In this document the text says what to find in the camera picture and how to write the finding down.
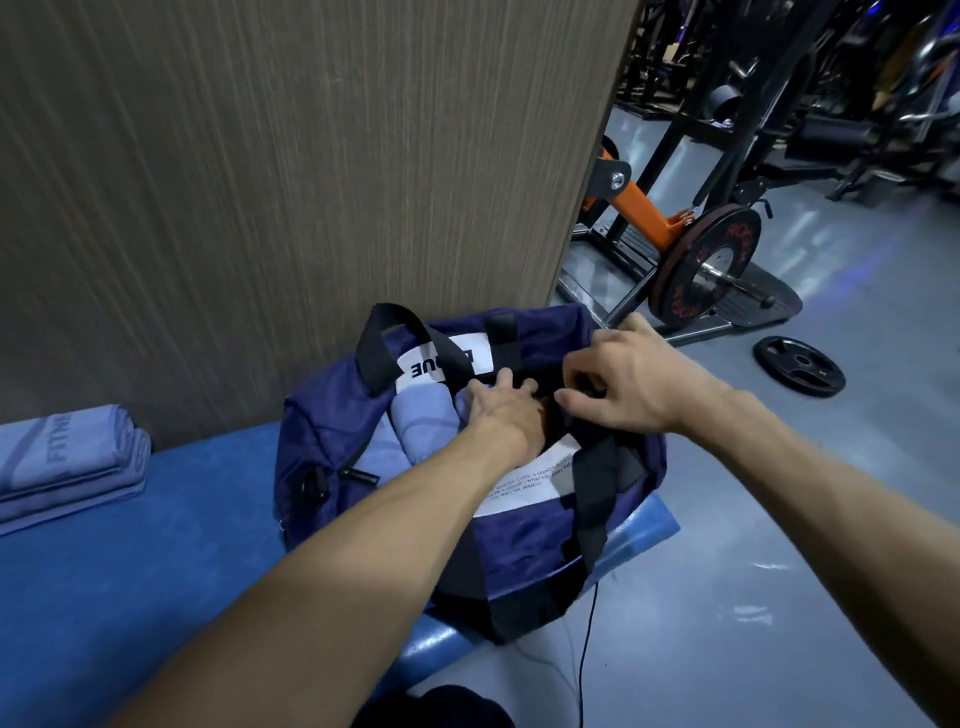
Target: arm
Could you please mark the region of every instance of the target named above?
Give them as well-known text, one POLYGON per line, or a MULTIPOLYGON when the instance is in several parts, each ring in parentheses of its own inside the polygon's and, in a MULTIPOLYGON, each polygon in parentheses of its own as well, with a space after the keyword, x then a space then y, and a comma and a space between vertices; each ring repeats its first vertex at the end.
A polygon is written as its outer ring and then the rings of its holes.
POLYGON ((960 720, 960 530, 808 443, 745 392, 670 347, 642 317, 598 331, 564 380, 603 380, 571 414, 679 432, 715 455, 800 551, 880 661, 935 721, 960 720))
POLYGON ((348 726, 410 636, 493 484, 543 447, 542 406, 509 369, 476 380, 470 425, 250 587, 112 726, 348 726))

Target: weight plate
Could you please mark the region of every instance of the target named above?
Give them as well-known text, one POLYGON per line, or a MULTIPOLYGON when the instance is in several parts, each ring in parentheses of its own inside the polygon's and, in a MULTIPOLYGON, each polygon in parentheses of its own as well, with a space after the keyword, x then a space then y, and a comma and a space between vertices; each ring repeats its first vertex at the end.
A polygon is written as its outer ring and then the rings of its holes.
POLYGON ((833 397, 847 378, 828 356, 796 339, 767 336, 754 344, 754 356, 767 374, 813 397, 833 397))
POLYGON ((703 272, 703 264, 732 278, 747 268, 760 239, 760 216, 743 205, 704 213, 660 257, 650 311, 671 327, 699 318, 727 295, 730 285, 703 272))

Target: navy blue duffel bag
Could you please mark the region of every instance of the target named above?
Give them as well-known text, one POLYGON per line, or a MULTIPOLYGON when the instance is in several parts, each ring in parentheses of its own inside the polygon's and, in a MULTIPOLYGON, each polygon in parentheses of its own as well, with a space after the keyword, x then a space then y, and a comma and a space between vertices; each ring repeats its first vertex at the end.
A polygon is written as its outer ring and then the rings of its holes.
MULTIPOLYGON (((354 466, 398 390, 442 381, 455 394, 471 378, 493 383, 509 367, 515 382, 532 377, 538 396, 550 396, 563 386, 564 356, 588 346, 592 332, 578 304, 496 309, 429 326, 403 306, 376 304, 355 354, 308 379, 284 403, 274 501, 287 549, 376 488, 377 477, 354 466)), ((505 497, 481 506, 429 605, 440 619, 496 643, 561 617, 583 590, 607 534, 666 473, 661 435, 609 430, 557 411, 562 438, 514 471, 523 470, 522 478, 501 488, 508 476, 494 488, 505 497), (565 460, 551 459, 561 447, 565 460), (538 470, 541 459, 546 465, 538 470), (559 485, 564 477, 566 489, 559 485), (511 500, 519 491, 523 496, 511 500)))

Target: black pants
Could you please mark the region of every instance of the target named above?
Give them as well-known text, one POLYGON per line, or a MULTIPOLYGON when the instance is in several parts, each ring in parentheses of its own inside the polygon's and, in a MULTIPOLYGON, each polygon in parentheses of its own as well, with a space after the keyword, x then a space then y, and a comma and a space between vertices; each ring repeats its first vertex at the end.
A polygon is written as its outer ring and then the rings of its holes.
POLYGON ((352 728, 398 724, 418 728, 515 728, 503 708, 459 685, 443 685, 423 697, 387 695, 364 707, 352 728))

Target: blue bench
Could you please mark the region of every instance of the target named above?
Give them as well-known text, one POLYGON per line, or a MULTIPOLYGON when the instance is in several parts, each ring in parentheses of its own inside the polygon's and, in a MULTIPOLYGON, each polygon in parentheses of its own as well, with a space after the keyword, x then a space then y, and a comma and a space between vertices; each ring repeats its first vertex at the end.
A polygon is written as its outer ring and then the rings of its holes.
MULTIPOLYGON (((283 556, 272 518, 277 425, 154 455, 139 497, 0 538, 0 725, 102 723, 283 556)), ((656 496, 594 575, 679 530, 656 496)), ((424 616, 379 692, 482 641, 424 616)))

